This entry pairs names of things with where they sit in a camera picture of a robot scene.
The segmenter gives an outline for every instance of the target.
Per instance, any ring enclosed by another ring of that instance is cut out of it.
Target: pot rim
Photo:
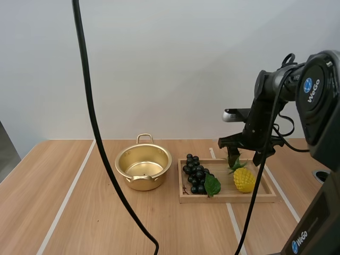
[[[124,177],[129,178],[129,179],[131,179],[131,178],[133,177],[132,175],[129,175],[129,174],[127,174],[126,172],[124,172],[124,171],[119,167],[119,159],[120,159],[120,158],[123,156],[123,154],[126,153],[128,150],[131,150],[132,148],[139,147],[139,146],[152,146],[152,147],[156,147],[156,148],[158,148],[158,149],[164,151],[164,153],[165,153],[166,156],[168,157],[168,164],[166,165],[166,167],[165,167],[161,172],[159,172],[158,174],[152,175],[152,176],[151,176],[152,179],[155,179],[155,178],[157,178],[157,177],[160,177],[161,175],[163,175],[163,174],[170,168],[170,166],[171,166],[171,164],[172,164],[172,156],[171,156],[170,152],[169,152],[167,149],[165,149],[165,148],[163,148],[163,147],[161,147],[161,146],[159,146],[159,145],[156,145],[156,144],[154,144],[154,143],[138,143],[138,144],[129,146],[129,147],[123,149],[121,152],[118,153],[118,155],[117,155],[117,157],[116,157],[116,160],[115,160],[115,167],[116,167],[117,171],[118,171],[121,175],[123,175]]]

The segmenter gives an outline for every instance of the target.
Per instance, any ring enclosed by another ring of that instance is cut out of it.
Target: wooden table
[[[302,139],[291,144],[304,148]],[[134,140],[106,140],[112,164]],[[234,254],[249,204],[179,204],[177,159],[187,153],[225,158],[212,140],[156,140],[173,156],[159,188],[138,192],[118,182],[133,210],[158,240],[159,254]],[[251,157],[252,153],[244,151]],[[242,254],[281,250],[321,184],[324,167],[287,147],[268,158],[277,203],[254,207]],[[120,202],[92,140],[51,140],[35,146],[0,184],[0,254],[153,254]]]

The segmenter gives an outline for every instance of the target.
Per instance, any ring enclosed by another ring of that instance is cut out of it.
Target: yellow pineapple
[[[256,180],[250,170],[244,167],[246,164],[247,163],[241,164],[240,158],[238,158],[234,166],[230,168],[232,170],[231,173],[234,173],[234,183],[236,188],[243,193],[252,192]]]

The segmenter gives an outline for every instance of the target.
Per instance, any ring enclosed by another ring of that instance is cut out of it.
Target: pineapple leaves
[[[234,173],[237,169],[244,167],[246,164],[247,164],[247,162],[244,162],[243,164],[241,164],[241,163],[240,163],[240,157],[238,157],[238,158],[236,159],[236,161],[235,161],[234,166],[233,166],[233,167],[230,167],[230,169],[232,170],[232,171],[230,172],[230,174],[231,174],[231,173]]]
[[[210,174],[206,174],[206,182],[204,183],[204,187],[210,197],[218,194],[221,191],[221,183],[217,178],[211,176]]]

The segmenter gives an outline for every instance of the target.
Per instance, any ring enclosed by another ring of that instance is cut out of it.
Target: grape stem
[[[187,193],[187,191],[186,191],[186,187],[184,186],[184,184],[183,184],[183,193],[189,195],[189,193]]]

